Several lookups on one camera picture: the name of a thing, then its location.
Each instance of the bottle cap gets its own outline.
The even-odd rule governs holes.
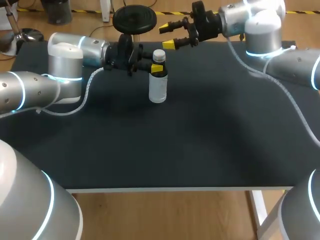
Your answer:
[[[153,52],[153,61],[156,63],[162,63],[166,60],[166,53],[161,49],[157,49]]]

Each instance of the black stool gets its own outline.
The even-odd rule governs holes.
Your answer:
[[[133,42],[140,42],[140,34],[151,31],[157,24],[155,11],[147,6],[128,5],[119,8],[112,17],[116,30],[126,35],[133,35]]]
[[[40,42],[44,40],[43,34],[32,28],[19,29],[16,19],[11,12],[11,6],[18,0],[0,0],[0,8],[5,8],[6,16],[12,28],[12,32],[0,38],[0,52],[4,55],[15,56],[25,42]]]

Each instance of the yellow black tape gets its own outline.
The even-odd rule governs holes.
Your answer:
[[[43,12],[43,9],[24,9],[24,8],[18,8],[18,12],[31,12],[31,13],[37,13],[37,12]],[[101,14],[101,11],[93,11],[93,10],[79,10],[79,9],[73,9],[71,10],[73,13],[85,13],[85,14]],[[319,14],[320,11],[286,11],[287,14]],[[157,15],[190,15],[189,11],[156,11],[155,14]]]

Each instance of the led light ring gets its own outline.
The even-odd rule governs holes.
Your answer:
[[[23,107],[23,105],[25,104],[25,101],[26,101],[26,88],[25,88],[25,85],[24,85],[24,82],[21,80],[21,78],[14,72],[12,71],[8,71],[8,73],[10,74],[13,74],[19,81],[20,85],[21,85],[21,88],[22,88],[22,101],[20,103],[20,106],[16,109],[19,110]]]
[[[310,199],[310,204],[311,204],[311,207],[312,207],[312,210],[314,211],[314,214],[316,216],[316,218],[318,219],[318,221],[320,222],[320,214],[318,212],[318,209],[316,207],[316,204],[315,204],[315,201],[314,201],[314,198],[312,197],[312,190],[311,190],[311,183],[312,183],[312,177],[314,176],[314,173],[316,172],[316,170],[314,170],[310,177],[309,177],[309,182],[308,182],[308,194],[309,194],[309,199]]]
[[[319,65],[319,62],[320,62],[320,55],[319,55],[319,57],[317,58],[317,60],[315,61],[314,65],[313,65],[313,68],[312,68],[312,72],[311,72],[311,85],[312,85],[312,87],[313,87],[315,90],[319,90],[319,89],[316,87],[316,83],[315,83],[316,70],[317,70],[317,67],[318,67],[318,65]]]
[[[251,52],[248,52],[248,51],[245,51],[247,55],[251,56],[251,57],[260,57],[260,58],[263,58],[263,57],[276,57],[280,54],[283,53],[283,48],[281,47],[280,49],[276,50],[276,51],[273,51],[273,52],[269,52],[269,53],[251,53]]]
[[[42,171],[42,172],[44,173],[44,175],[46,176],[46,178],[47,178],[48,181],[49,181],[50,190],[51,190],[51,198],[50,198],[49,209],[48,209],[48,212],[47,212],[47,214],[46,214],[46,216],[45,216],[45,218],[44,218],[44,221],[43,221],[41,227],[39,228],[38,232],[37,232],[37,233],[35,234],[35,236],[32,238],[32,240],[37,240],[37,239],[40,237],[40,235],[43,233],[46,225],[48,224],[48,221],[49,221],[49,218],[50,218],[50,216],[51,216],[52,210],[53,210],[53,208],[54,208],[54,201],[55,201],[54,185],[53,185],[50,177],[49,177],[44,171]]]
[[[68,78],[68,77],[59,77],[59,76],[53,76],[56,80],[60,81],[81,81],[82,77],[78,78]]]
[[[78,49],[81,48],[81,44],[82,44],[82,42],[84,41],[85,38],[86,38],[86,36],[81,37],[81,39],[80,39],[80,41],[78,43]]]
[[[44,74],[41,74],[41,76],[44,76],[44,77],[47,77],[48,79],[52,79],[52,80],[59,82],[58,80],[56,80],[56,78],[54,76],[52,76],[50,74],[44,73]],[[60,93],[61,93],[61,85],[59,83],[57,83],[57,86],[58,86],[58,89],[56,91],[55,98],[53,99],[53,101],[49,105],[45,106],[44,109],[53,105],[57,101],[57,99],[59,98]]]

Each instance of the round stool seat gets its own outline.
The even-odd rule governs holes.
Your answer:
[[[112,23],[120,33],[139,35],[149,32],[156,26],[157,15],[147,6],[128,5],[114,13]]]
[[[10,5],[17,3],[18,1],[19,0],[8,0]],[[0,0],[0,8],[6,7],[6,6],[7,6],[6,0]]]

